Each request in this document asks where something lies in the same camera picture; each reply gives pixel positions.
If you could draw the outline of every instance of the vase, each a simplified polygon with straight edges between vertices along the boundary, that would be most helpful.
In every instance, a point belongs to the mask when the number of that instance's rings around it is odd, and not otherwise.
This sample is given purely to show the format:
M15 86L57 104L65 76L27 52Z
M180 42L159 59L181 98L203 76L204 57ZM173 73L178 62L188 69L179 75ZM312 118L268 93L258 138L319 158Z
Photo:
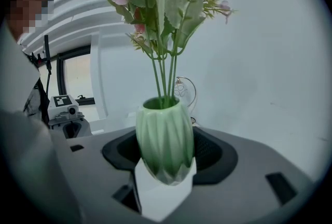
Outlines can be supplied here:
M153 98L138 110L136 137L147 170L160 182L174 186L185 179L193 162L192 124L179 99L167 109L158 109L158 103Z

